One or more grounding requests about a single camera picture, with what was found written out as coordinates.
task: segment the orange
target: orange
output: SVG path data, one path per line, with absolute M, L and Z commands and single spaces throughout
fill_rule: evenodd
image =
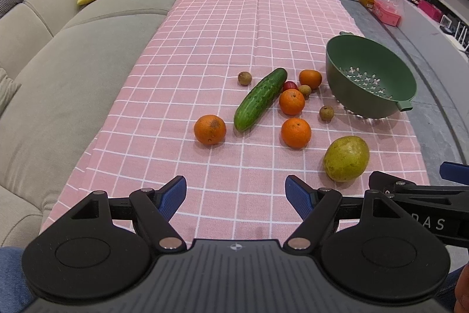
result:
M 281 130 L 282 140 L 294 149 L 304 148 L 311 139 L 311 127 L 304 119 L 285 121 Z
M 300 84 L 309 85 L 311 89 L 319 88 L 322 83 L 322 75 L 314 69 L 304 69 L 300 72 Z
M 289 116 L 299 114 L 304 108 L 304 96 L 297 89 L 287 89 L 280 95 L 278 100 L 282 112 Z
M 204 145 L 216 145 L 227 134 L 225 122 L 218 116 L 207 114 L 199 118 L 194 125 L 196 139 Z

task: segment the basket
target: basket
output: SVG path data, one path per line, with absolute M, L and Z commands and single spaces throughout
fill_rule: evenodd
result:
M 414 76 L 393 52 L 373 40 L 341 32 L 327 43 L 327 81 L 351 112 L 380 119 L 412 109 Z

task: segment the metal screw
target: metal screw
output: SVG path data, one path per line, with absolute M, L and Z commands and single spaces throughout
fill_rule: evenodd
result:
M 182 240 L 177 237 L 165 237 L 159 241 L 159 245 L 165 250 L 175 250 L 182 245 Z
M 304 237 L 294 237 L 288 241 L 288 246 L 294 250 L 305 250 L 311 245 L 311 242 Z

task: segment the pink box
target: pink box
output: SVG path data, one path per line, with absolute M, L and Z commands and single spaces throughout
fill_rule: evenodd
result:
M 418 7 L 434 21 L 440 23 L 443 13 L 439 8 L 424 0 L 418 1 Z
M 396 27 L 399 23 L 400 14 L 390 0 L 375 0 L 372 12 L 384 24 Z

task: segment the table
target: table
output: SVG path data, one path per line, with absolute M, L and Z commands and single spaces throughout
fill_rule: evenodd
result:
M 300 222 L 285 198 L 289 174 L 346 196 L 363 195 L 374 170 L 428 184 L 405 113 L 363 119 L 344 110 L 328 88 L 325 45 L 342 30 L 361 34 L 338 0 L 177 0 L 43 229 L 92 190 L 126 197 L 183 175 L 187 197 L 171 224 L 188 243 L 194 237 L 283 241 Z M 322 85 L 301 114 L 313 130 L 304 150 L 281 141 L 287 116 L 278 101 L 250 131 L 233 128 L 237 106 L 277 67 L 285 68 L 292 81 L 303 69 L 323 73 Z M 249 88 L 237 83 L 241 71 L 253 75 Z M 328 124 L 318 118 L 324 104 L 336 112 Z M 205 114 L 226 122 L 224 143 L 208 148 L 194 139 L 193 125 Z M 368 143 L 370 163 L 355 181 L 335 184 L 324 173 L 322 158 L 333 140 L 346 135 Z M 115 223 L 130 228 L 129 221 Z

